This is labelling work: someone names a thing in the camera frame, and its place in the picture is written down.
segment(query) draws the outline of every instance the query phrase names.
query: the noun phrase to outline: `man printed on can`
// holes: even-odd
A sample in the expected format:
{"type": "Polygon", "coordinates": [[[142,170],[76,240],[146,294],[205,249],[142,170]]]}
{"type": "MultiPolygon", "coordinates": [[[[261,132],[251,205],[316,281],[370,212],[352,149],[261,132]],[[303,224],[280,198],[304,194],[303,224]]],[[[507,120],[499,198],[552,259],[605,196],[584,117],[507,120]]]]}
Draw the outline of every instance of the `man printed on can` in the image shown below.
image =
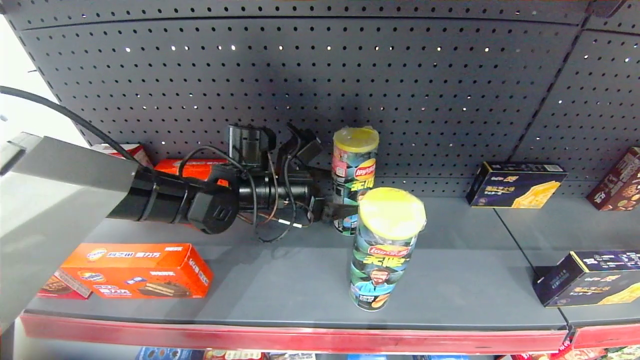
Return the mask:
{"type": "Polygon", "coordinates": [[[389,270],[385,268],[375,268],[369,275],[370,281],[361,281],[355,284],[355,288],[360,295],[377,296],[390,293],[394,285],[385,283],[389,278],[389,270]]]}

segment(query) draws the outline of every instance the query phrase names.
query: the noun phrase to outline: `potato chip canister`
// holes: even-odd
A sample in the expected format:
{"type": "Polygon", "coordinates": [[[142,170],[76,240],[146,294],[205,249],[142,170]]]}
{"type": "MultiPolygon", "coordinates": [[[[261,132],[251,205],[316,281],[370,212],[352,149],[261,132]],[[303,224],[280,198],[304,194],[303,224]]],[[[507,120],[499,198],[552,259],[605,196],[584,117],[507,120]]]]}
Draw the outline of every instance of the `potato chip canister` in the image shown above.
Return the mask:
{"type": "MultiPolygon", "coordinates": [[[[380,137],[371,126],[345,127],[333,135],[333,202],[356,205],[372,187],[380,137]]],[[[358,215],[335,220],[336,230],[353,236],[358,215]]]]}
{"type": "Polygon", "coordinates": [[[351,258],[351,299],[366,311],[382,309],[411,260],[427,222],[424,204],[395,188],[376,188],[360,200],[351,258]]]}

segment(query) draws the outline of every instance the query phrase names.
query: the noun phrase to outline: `red shelf edge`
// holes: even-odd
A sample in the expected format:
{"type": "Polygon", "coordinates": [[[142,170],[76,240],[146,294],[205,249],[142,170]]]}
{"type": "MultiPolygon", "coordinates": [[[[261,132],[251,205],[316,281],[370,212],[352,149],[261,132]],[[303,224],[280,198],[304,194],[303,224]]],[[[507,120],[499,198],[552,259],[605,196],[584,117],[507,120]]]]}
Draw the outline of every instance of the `red shelf edge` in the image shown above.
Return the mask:
{"type": "Polygon", "coordinates": [[[415,331],[167,325],[25,313],[27,336],[91,343],[328,353],[521,354],[558,349],[566,331],[415,331]]]}
{"type": "Polygon", "coordinates": [[[624,347],[640,344],[640,323],[581,327],[576,330],[573,348],[624,347]]]}

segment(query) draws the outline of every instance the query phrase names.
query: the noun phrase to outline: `yellow lid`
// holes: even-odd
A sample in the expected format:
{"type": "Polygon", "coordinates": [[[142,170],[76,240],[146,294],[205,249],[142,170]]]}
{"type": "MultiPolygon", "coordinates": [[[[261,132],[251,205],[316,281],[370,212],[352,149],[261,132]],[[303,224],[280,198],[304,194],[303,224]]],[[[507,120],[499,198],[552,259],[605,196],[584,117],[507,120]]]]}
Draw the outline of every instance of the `yellow lid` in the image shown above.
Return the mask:
{"type": "Polygon", "coordinates": [[[367,152],[378,147],[380,136],[371,126],[343,127],[333,134],[337,147],[349,152],[367,152]]]}
{"type": "Polygon", "coordinates": [[[404,240],[424,228],[424,204],[412,194],[395,188],[375,188],[360,200],[360,221],[374,234],[404,240]]]}

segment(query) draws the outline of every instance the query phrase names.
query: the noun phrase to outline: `maroon box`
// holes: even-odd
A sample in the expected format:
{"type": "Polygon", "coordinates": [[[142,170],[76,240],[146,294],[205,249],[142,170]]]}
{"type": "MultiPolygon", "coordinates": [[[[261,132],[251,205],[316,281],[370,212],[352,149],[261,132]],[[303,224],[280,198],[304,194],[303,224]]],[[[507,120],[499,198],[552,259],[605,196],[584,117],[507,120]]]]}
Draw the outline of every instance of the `maroon box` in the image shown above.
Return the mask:
{"type": "Polygon", "coordinates": [[[640,147],[630,147],[587,200],[600,211],[632,210],[640,202],[640,147]]]}

